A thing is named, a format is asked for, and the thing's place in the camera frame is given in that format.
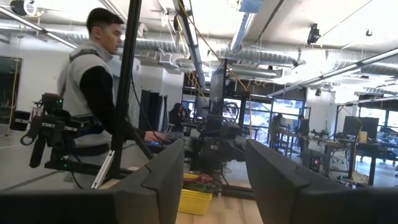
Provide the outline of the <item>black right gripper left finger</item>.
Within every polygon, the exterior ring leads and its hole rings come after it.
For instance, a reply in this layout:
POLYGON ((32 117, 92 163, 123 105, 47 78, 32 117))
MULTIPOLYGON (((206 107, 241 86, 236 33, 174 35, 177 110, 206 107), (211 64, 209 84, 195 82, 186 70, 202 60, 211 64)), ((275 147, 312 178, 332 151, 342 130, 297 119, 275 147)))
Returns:
POLYGON ((118 223, 175 223, 183 186, 184 141, 176 140, 111 187, 118 223))

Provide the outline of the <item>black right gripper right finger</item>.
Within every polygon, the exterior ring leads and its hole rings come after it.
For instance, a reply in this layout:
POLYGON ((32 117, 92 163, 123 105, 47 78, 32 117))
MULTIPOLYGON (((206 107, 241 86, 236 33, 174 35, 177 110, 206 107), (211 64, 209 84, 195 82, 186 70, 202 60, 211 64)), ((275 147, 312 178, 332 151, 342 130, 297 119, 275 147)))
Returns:
POLYGON ((349 188, 252 139, 246 166, 264 223, 337 223, 342 217, 338 207, 349 188))

